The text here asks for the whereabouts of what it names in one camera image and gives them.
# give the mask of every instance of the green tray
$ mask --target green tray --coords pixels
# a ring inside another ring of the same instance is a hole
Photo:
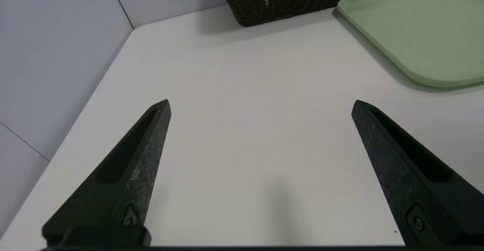
[[[484,81],[484,0],[341,0],[338,11],[418,83]]]

